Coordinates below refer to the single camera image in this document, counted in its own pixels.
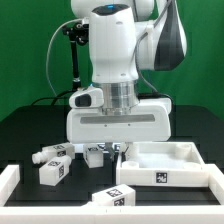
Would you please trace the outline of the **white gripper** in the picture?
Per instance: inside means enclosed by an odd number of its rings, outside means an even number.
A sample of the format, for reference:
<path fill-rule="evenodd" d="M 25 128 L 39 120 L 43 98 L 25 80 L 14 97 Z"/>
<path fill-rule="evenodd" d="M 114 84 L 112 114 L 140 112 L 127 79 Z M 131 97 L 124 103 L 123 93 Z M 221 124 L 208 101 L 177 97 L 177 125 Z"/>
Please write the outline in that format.
<path fill-rule="evenodd" d="M 67 116 L 67 139 L 73 144 L 105 143 L 114 161 L 113 143 L 128 142 L 124 154 L 129 156 L 132 142 L 167 141 L 170 112 L 170 99 L 141 100 L 127 115 L 104 115 L 98 108 L 72 109 Z"/>

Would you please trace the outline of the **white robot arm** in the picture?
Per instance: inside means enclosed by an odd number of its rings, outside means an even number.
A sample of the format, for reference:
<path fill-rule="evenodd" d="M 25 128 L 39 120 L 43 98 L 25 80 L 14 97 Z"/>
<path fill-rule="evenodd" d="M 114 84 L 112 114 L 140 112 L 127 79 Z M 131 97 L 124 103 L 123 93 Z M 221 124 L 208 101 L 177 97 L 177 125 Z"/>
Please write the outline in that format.
<path fill-rule="evenodd" d="M 73 143 L 165 141 L 171 100 L 137 92 L 143 70 L 169 71 L 184 59 L 185 32 L 176 0 L 71 0 L 89 28 L 92 85 L 69 99 L 67 139 Z"/>

